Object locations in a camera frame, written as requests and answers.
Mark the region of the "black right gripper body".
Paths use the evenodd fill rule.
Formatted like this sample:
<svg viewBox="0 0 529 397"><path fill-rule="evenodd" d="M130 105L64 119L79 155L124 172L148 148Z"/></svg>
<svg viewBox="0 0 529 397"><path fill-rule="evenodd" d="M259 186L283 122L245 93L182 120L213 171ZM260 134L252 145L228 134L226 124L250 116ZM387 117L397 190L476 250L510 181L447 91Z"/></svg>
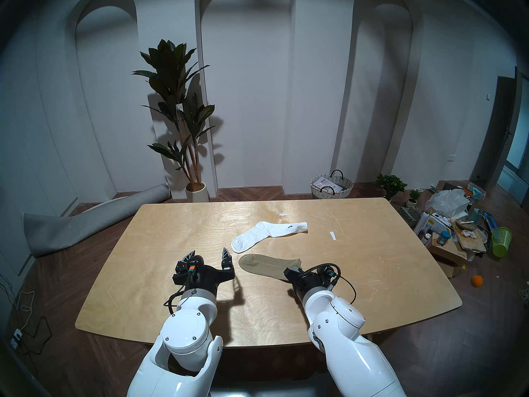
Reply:
<svg viewBox="0 0 529 397"><path fill-rule="evenodd" d="M337 265L318 265L306 271L298 267L298 280L290 283L295 294L307 294L314 288L332 291L340 277L341 269Z"/></svg>

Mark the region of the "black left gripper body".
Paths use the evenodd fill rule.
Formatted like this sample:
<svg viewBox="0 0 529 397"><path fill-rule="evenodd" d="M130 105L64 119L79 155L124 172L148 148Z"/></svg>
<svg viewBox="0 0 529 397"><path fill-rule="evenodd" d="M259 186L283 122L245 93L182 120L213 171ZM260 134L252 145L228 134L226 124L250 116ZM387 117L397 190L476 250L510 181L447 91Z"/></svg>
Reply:
<svg viewBox="0 0 529 397"><path fill-rule="evenodd" d="M179 261L175 266L173 282L181 285L176 292L183 294L187 290L204 289L217 295L218 286L221 283L234 280L235 271L222 271L204 263L201 256L193 256L187 263Z"/></svg>

